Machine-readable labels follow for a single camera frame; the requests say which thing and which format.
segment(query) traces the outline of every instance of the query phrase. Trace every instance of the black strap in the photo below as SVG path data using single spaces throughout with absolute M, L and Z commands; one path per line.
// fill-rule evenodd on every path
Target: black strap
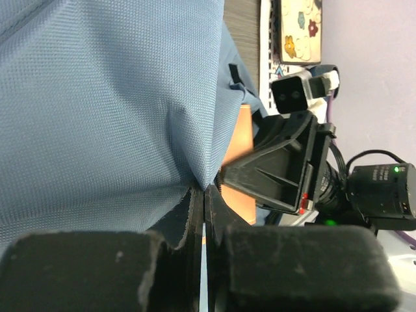
M 243 86 L 246 86 L 244 84 L 244 82 L 241 80 L 241 77 L 239 75 L 239 69 L 237 67 L 236 64 L 228 64 L 229 67 L 229 71 L 231 73 L 231 78 L 233 79 L 234 83 L 240 83 Z M 253 118 L 253 122 L 260 127 L 261 121 L 263 120 L 263 117 L 261 116 L 260 110 L 256 110 L 253 114 L 252 114 L 252 118 Z
M 239 75 L 239 69 L 236 64 L 228 64 L 229 71 L 231 73 L 231 78 L 233 79 L 234 83 L 240 83 L 243 86 L 246 86 L 244 82 L 241 80 Z
M 162 233 L 164 239 L 172 247 L 179 246 L 183 235 L 186 234 L 189 207 L 191 204 L 191 189 L 189 189 L 183 199 L 149 229 Z

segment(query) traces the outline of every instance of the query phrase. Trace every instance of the white wall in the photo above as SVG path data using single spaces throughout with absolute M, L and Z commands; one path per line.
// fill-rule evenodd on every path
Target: white wall
M 332 121 L 346 159 L 370 148 L 416 164 L 416 0 L 324 0 L 323 64 L 341 73 Z M 388 161 L 373 157 L 361 164 Z

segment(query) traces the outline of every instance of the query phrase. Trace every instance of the black cable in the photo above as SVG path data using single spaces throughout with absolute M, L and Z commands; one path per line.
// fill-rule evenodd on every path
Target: black cable
M 283 216 L 283 213 L 277 211 L 271 211 L 265 218 L 265 225 L 278 225 Z
M 366 156 L 366 155 L 370 155 L 370 154 L 382 154 L 382 155 L 387 155 L 390 156 L 391 158 L 393 158 L 396 162 L 398 163 L 405 163 L 405 161 L 403 159 L 401 159 L 400 157 L 398 157 L 397 155 L 391 153 L 390 151 L 385 151 L 384 149 L 369 149 L 368 151 L 363 151 L 360 154 L 355 155 L 354 157 L 352 157 L 346 164 L 346 175 L 349 176 L 350 175 L 350 168 L 351 168 L 351 164 L 356 161 L 357 159 L 361 158 L 362 156 Z
M 345 188 L 347 169 L 346 169 L 344 157 L 333 141 L 331 141 L 330 143 L 330 149 L 333 153 L 333 156 L 335 157 L 335 161 L 337 162 L 338 171 L 339 171 L 339 179 L 341 180 L 341 185 Z

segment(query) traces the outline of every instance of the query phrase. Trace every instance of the black camera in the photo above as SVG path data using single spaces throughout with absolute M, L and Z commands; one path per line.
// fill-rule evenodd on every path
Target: black camera
M 312 78 L 315 86 L 311 87 L 309 75 L 292 76 L 272 83 L 278 111 L 290 116 L 263 118 L 254 151 L 226 165 L 221 171 L 222 183 L 254 197 L 275 213 L 318 211 L 314 224 L 353 224 L 374 231 L 416 229 L 414 165 L 378 149 L 364 151 L 345 163 L 334 142 L 334 125 L 319 124 L 307 109 L 307 101 L 317 94 L 311 89 L 319 84 L 324 88 L 325 82 Z M 329 151 L 337 170 L 327 162 Z M 388 155 L 396 163 L 356 166 L 350 173 L 352 162 L 372 153 Z

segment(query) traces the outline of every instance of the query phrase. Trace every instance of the cartoon sticker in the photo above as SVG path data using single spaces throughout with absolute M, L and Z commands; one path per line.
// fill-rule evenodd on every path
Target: cartoon sticker
M 309 61 L 312 56 L 311 51 L 311 40 L 308 36 L 304 36 L 303 40 L 300 40 L 300 47 L 299 49 L 302 49 L 302 56 L 299 57 L 299 59 L 302 59 L 304 61 Z
M 298 14 L 298 24 L 301 29 L 305 29 L 305 14 L 303 12 Z
M 294 51 L 296 52 L 296 57 L 301 59 L 304 55 L 303 38 L 297 38 L 295 41 Z
M 320 12 L 315 15 L 315 23 L 320 24 L 322 21 L 322 16 L 320 15 Z
M 291 59 L 296 57 L 296 51 L 294 50 L 294 43 L 292 36 L 285 37 L 285 51 Z
M 304 3 L 302 6 L 305 12 L 305 15 L 309 15 L 313 10 L 313 0 L 304 0 Z
M 281 0 L 281 15 L 286 16 L 291 12 L 291 0 Z
M 315 37 L 319 30 L 317 24 L 312 19 L 309 20 L 309 26 L 307 29 L 309 31 L 309 37 Z

